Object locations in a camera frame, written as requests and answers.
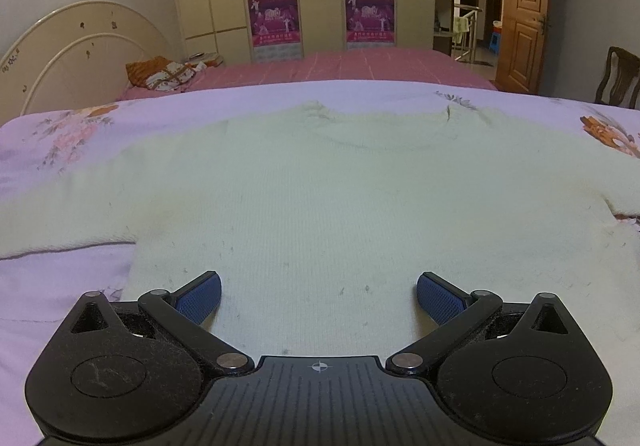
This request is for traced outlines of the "cream knitted sweater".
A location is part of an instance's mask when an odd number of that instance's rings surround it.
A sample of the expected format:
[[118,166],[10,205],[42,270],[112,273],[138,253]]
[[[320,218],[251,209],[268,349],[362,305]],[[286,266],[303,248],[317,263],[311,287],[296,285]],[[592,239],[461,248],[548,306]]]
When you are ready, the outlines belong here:
[[153,136],[1,206],[1,253],[131,241],[125,296],[204,270],[252,354],[388,354],[416,276],[557,293],[605,356],[639,347],[639,163],[493,109],[290,110]]

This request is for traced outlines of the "metal stair railing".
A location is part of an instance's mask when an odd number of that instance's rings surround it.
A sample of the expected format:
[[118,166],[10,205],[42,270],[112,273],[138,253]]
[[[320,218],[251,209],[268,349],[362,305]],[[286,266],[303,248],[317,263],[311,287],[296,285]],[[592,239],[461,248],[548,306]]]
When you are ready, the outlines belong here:
[[452,50],[456,62],[476,63],[478,17],[482,11],[478,6],[454,6]]

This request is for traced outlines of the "purple poster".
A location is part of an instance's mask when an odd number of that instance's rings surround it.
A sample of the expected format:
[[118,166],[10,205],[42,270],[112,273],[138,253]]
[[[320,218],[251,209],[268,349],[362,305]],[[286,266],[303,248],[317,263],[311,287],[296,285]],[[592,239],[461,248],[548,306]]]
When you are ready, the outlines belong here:
[[253,46],[300,41],[297,0],[247,0]]
[[346,43],[394,44],[395,0],[345,0]]

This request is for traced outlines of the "brown wooden door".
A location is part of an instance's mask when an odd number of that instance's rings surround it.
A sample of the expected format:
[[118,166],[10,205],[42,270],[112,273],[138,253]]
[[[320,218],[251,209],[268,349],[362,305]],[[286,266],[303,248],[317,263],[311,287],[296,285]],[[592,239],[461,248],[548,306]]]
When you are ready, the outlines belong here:
[[503,0],[496,85],[504,92],[536,94],[548,31],[549,0]]

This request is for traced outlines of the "dark wooden chair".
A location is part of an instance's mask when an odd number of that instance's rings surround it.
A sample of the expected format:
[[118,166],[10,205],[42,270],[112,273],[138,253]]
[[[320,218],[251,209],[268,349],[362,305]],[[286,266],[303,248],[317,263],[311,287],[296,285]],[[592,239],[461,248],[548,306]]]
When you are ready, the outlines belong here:
[[639,68],[637,55],[624,48],[610,46],[594,102],[635,110],[639,98]]

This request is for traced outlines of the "lilac floral quilt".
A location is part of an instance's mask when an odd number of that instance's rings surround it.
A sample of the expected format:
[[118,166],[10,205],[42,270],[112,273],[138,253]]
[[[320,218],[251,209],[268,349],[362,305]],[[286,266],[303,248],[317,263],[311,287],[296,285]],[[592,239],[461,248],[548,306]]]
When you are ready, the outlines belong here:
[[[311,102],[339,114],[439,114],[452,105],[493,109],[549,130],[585,137],[639,163],[639,116],[634,110],[431,83],[319,81],[270,84],[175,94],[14,119],[1,130],[1,205],[66,173],[110,161],[128,147],[153,136],[177,135],[221,121],[276,114]],[[133,298],[125,296],[135,248],[133,242],[122,241],[66,250],[30,251],[10,258],[1,253],[3,444],[33,445],[40,441],[40,429],[25,402],[26,377],[55,329],[84,292],[99,291],[111,301],[134,300],[154,288],[172,290],[183,285],[157,286]],[[430,322],[416,305],[414,285],[412,302],[418,318],[418,332],[406,344],[423,336]],[[588,339],[614,385],[613,403],[601,426],[601,438],[609,445],[637,444],[639,348],[634,353],[608,357],[593,344],[590,336]],[[367,354],[386,357],[394,352],[252,354],[240,350],[252,357]]]

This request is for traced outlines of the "blue plastic stool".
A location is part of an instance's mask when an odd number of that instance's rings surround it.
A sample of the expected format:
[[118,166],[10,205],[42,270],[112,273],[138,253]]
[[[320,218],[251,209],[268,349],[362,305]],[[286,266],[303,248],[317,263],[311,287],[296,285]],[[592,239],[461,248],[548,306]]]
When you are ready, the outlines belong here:
[[499,54],[500,43],[501,43],[501,33],[497,31],[492,32],[491,38],[489,41],[489,50],[491,51],[491,53]]

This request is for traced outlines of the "orange patterned pillow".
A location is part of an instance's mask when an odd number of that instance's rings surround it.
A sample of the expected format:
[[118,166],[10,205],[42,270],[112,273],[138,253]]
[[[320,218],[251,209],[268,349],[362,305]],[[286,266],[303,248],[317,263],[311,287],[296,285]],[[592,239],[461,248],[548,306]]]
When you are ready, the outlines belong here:
[[125,66],[132,86],[154,92],[173,92],[189,84],[207,66],[204,62],[174,62],[157,56],[144,62],[130,62]]

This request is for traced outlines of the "pink checked bed sheet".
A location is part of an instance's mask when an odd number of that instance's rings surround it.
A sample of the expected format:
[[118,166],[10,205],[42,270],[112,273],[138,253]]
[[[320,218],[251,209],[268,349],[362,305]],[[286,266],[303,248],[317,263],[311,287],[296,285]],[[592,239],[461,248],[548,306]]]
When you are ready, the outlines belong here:
[[331,80],[409,81],[492,90],[495,85],[436,50],[378,47],[317,53],[287,62],[208,67],[178,91]]

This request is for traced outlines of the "cream curved headboard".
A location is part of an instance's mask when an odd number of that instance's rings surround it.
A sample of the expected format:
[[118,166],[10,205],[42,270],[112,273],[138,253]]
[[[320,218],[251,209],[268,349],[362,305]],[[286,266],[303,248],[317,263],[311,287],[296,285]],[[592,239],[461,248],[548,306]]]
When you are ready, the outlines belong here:
[[114,102],[126,65],[178,57],[155,24],[129,6],[84,1],[55,10],[1,58],[1,122]]

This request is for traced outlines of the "lower left purple poster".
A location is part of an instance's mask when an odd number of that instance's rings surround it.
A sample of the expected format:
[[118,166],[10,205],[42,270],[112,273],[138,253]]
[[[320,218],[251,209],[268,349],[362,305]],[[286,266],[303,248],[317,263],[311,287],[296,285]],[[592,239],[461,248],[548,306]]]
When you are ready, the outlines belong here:
[[300,41],[297,0],[247,0],[253,46]]

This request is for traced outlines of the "lower right purple poster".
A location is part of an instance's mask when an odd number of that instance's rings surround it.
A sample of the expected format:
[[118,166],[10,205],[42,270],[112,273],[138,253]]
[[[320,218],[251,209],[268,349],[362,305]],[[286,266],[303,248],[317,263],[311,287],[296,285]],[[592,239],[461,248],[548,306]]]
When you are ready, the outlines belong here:
[[395,0],[345,0],[346,43],[394,44]]

